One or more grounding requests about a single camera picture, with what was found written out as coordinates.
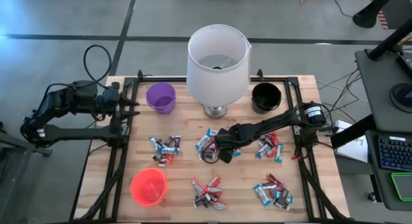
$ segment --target lamp base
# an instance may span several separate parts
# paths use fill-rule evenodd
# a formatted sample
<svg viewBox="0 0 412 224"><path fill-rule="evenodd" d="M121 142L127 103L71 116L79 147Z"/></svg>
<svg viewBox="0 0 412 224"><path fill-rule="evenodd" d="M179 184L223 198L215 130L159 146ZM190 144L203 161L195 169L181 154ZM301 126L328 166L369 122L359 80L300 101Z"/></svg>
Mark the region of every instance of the lamp base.
<svg viewBox="0 0 412 224"><path fill-rule="evenodd" d="M209 118L217 119L224 117L227 113L227 106L221 106L221 107L208 107L204 106L204 111L206 116Z"/></svg>

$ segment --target white lampshade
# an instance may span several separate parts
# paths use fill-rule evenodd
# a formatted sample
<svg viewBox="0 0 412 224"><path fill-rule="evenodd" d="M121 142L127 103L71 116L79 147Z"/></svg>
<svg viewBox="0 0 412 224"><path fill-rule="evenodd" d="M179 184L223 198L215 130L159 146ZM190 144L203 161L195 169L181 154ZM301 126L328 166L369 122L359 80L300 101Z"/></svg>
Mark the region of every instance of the white lampshade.
<svg viewBox="0 0 412 224"><path fill-rule="evenodd" d="M187 59L191 96L204 106L220 107L246 95L251 48L241 32L227 25L214 24L194 33Z"/></svg>

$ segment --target concrete floor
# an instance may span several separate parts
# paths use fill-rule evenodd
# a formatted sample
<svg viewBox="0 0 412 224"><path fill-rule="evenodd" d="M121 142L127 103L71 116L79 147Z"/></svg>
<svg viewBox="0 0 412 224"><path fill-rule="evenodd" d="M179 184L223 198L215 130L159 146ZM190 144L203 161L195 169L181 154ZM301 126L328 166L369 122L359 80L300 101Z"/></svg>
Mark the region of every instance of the concrete floor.
<svg viewBox="0 0 412 224"><path fill-rule="evenodd" d="M342 0L350 15L370 0ZM0 36L93 35L119 36L130 0L0 0ZM383 40L393 30L379 24L365 30L340 14L333 0L137 0L127 34L129 36L188 37L208 24L236 27L247 37L276 39ZM35 108L47 85L88 79L82 55L91 44L105 46L114 56L118 41L73 41L0 38L0 120L14 136L23 116ZM331 82L356 68L353 53L373 46L354 44L253 44L252 73L263 69L267 75L315 75ZM89 56L94 75L106 70L102 51ZM185 75L186 42L126 41L117 75L136 75L137 70L153 75ZM344 81L334 84L344 87ZM352 87L358 97L367 99L358 81ZM322 89L323 102L333 103L340 91ZM353 100L350 96L344 102ZM344 108L355 120L370 113L365 102ZM86 127L87 115L66 116L53 123L66 127ZM55 144L51 158L35 155L19 189L14 219L29 223L68 220L84 165L88 141ZM351 217L363 221L407 223L412 213L386 210L382 204L366 200L372 191L368 176L341 175Z"/></svg>

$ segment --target black cup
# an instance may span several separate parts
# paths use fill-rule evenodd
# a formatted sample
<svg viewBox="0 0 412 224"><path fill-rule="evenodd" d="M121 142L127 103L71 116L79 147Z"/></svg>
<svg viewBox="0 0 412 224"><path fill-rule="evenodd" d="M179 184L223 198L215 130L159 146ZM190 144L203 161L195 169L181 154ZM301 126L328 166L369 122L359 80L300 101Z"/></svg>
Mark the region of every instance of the black cup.
<svg viewBox="0 0 412 224"><path fill-rule="evenodd" d="M272 83L260 83L252 91L252 109L265 114L276 109L282 100L281 91Z"/></svg>

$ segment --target wooden table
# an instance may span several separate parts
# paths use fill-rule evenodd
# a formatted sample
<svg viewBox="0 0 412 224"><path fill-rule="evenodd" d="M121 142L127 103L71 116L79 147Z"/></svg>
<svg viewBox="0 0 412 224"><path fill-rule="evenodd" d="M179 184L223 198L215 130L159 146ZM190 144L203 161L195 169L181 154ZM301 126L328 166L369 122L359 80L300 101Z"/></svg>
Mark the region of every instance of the wooden table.
<svg viewBox="0 0 412 224"><path fill-rule="evenodd" d="M315 77L311 75L299 77L303 102L320 102ZM125 77L109 77L107 84L113 81L123 83ZM137 102L140 106L135 110L141 113L134 117L131 128L131 139L127 152L126 171L122 186L122 195L118 209L119 222L274 222L274 221L307 221L303 197L302 183L298 163L292 161L294 155L294 137L291 127L277 131L278 138L284 144L283 162L275 163L274 159L257 159L255 152L257 143L241 149L241 156L234 158L230 164L219 161L209 165L198 158L195 149L197 141L206 133L208 128L229 128L236 123L256 123L263 119L279 115L288 109L285 96L285 87L282 83L274 82L282 91L282 101L277 109L265 115L253 112L250 105L250 96L257 82L251 82L247 95L229 106L228 113L220 120L212 120L203 113L202 105L197 103L187 91L185 82L172 82L176 90L176 108L170 115L161 115L153 111L146 103L145 92L152 82L139 83ZM292 91L294 104L296 97ZM159 167L151 157L155 150L149 142L150 136L157 136L166 140L169 135L181 135L180 154L173 163L161 168L169 180L169 190L161 204L151 208L141 208L130 195L130 184L133 177L142 169ZM329 138L320 137L320 141L330 143ZM102 145L100 141L93 141L91 150ZM75 218L82 216L100 194L106 177L110 149L99 149L92 153L86 165L84 179L81 185L79 200L75 211ZM317 171L321 187L332 203L343 213L349 216L346 200L342 188L335 157L332 149L323 145L314 148ZM253 186L266 182L267 173L282 179L294 196L294 203L290 211L277 208L273 205L264 208L256 196ZM191 179L196 177L202 183L208 183L214 176L221 176L218 186L223 191L222 201L229 203L225 211L217 211L212 207L193 207L195 191ZM315 193L311 189L314 210ZM111 199L109 198L107 215L111 213Z"/></svg>

